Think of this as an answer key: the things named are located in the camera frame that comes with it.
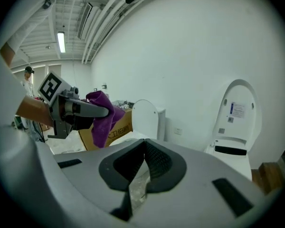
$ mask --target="toilet seat lid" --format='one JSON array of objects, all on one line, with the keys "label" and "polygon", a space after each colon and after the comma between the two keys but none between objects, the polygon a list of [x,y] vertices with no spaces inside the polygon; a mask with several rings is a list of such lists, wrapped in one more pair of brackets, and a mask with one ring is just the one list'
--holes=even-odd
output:
[{"label": "toilet seat lid", "polygon": [[151,102],[139,100],[134,104],[132,109],[133,132],[157,139],[158,121],[158,111]]},{"label": "toilet seat lid", "polygon": [[262,112],[253,87],[243,79],[225,91],[213,128],[213,140],[230,141],[226,147],[250,151],[261,132]]}]

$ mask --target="ceiling light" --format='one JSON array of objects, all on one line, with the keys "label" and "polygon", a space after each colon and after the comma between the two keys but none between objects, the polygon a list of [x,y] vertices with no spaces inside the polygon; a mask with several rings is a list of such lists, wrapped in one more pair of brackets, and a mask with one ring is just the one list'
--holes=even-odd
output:
[{"label": "ceiling light", "polygon": [[66,46],[65,46],[65,33],[64,32],[58,32],[58,43],[61,53],[66,52]]}]

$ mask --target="white toilet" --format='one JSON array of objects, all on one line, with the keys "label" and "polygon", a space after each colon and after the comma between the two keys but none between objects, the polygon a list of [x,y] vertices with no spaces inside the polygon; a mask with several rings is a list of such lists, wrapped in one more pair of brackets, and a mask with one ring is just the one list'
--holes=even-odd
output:
[{"label": "white toilet", "polygon": [[[147,100],[137,101],[132,109],[133,132],[115,140],[110,144],[116,145],[133,139],[157,139],[162,140],[165,136],[166,110],[155,107]],[[148,171],[144,161],[136,177],[140,177]]]},{"label": "white toilet", "polygon": [[227,88],[212,133],[209,153],[252,180],[248,152],[261,132],[262,113],[257,95],[245,80]]}]

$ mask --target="electrical outlet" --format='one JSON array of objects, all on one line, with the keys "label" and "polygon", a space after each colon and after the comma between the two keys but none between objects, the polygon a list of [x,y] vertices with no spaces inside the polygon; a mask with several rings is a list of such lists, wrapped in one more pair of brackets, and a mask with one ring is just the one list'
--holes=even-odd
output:
[{"label": "electrical outlet", "polygon": [[182,135],[182,129],[175,127],[174,128],[174,133],[177,134],[177,135]]}]

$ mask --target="purple cloth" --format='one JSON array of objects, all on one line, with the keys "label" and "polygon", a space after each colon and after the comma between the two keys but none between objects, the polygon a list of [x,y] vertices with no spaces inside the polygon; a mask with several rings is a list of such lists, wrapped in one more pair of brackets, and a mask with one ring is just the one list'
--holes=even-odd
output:
[{"label": "purple cloth", "polygon": [[86,99],[94,105],[105,107],[109,110],[106,117],[96,117],[93,121],[92,137],[94,144],[98,148],[104,148],[110,131],[124,116],[125,112],[118,106],[112,105],[108,97],[102,91],[91,92],[86,95]]}]

